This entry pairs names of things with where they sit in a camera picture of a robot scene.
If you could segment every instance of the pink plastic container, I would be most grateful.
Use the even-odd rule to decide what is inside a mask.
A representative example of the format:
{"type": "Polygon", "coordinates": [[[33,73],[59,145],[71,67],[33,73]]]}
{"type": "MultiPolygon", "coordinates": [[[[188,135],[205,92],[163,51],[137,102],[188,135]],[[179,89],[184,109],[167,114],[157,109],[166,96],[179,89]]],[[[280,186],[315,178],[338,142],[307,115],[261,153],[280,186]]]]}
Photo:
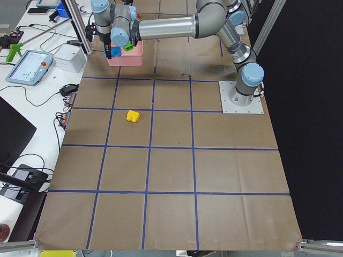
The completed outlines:
{"type": "Polygon", "coordinates": [[[130,51],[122,49],[121,57],[112,57],[107,59],[109,66],[142,66],[143,65],[143,41],[139,41],[137,45],[130,51]]]}

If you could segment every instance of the blue container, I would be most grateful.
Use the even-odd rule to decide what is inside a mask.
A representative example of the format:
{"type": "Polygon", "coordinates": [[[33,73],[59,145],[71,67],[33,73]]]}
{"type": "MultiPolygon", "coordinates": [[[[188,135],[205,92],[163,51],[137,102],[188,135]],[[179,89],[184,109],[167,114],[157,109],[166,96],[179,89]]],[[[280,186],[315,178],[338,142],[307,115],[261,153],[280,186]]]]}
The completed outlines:
{"type": "Polygon", "coordinates": [[[63,18],[68,18],[68,14],[66,14],[65,8],[62,3],[59,3],[59,5],[56,7],[56,10],[59,14],[59,16],[63,18]]]}

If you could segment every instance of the green clamp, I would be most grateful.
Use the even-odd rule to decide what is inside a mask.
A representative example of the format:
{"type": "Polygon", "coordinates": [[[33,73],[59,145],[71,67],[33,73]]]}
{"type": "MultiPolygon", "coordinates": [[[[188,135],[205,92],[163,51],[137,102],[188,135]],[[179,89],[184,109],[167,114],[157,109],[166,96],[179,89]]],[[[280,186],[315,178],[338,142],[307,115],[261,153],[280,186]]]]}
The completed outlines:
{"type": "Polygon", "coordinates": [[[19,56],[21,57],[22,54],[20,52],[20,48],[23,46],[22,43],[19,43],[19,44],[11,44],[10,45],[10,53],[9,55],[7,56],[6,58],[6,62],[10,63],[11,61],[13,61],[16,53],[19,54],[19,56]]]}
{"type": "Polygon", "coordinates": [[[124,50],[127,52],[127,51],[130,51],[133,49],[133,46],[131,45],[131,43],[129,42],[125,47],[124,47],[124,50]]]}

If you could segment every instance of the cardboard tabletop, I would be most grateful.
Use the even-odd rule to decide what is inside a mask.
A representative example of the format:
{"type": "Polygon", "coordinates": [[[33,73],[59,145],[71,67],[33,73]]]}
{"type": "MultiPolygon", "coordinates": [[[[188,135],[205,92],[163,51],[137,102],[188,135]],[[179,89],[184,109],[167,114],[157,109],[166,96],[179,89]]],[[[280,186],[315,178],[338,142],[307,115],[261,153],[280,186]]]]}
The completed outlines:
{"type": "MultiPolygon", "coordinates": [[[[142,19],[195,12],[191,0],[135,4],[142,19]]],[[[218,81],[236,70],[219,38],[144,41],[141,67],[110,67],[94,47],[36,233],[42,248],[296,249],[265,100],[263,115],[222,113],[218,81]],[[140,120],[126,121],[128,110],[140,120]]]]}

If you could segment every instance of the yellow object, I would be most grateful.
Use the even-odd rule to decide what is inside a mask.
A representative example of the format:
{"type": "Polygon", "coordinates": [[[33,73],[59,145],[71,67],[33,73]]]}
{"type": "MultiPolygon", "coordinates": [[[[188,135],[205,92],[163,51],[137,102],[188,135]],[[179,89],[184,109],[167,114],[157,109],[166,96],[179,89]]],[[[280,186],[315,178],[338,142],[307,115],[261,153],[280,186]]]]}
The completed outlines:
{"type": "Polygon", "coordinates": [[[41,257],[76,257],[76,252],[69,251],[42,251],[41,257]]]}
{"type": "Polygon", "coordinates": [[[129,122],[136,123],[139,120],[140,114],[139,112],[129,110],[128,114],[126,115],[126,120],[129,122]]]}

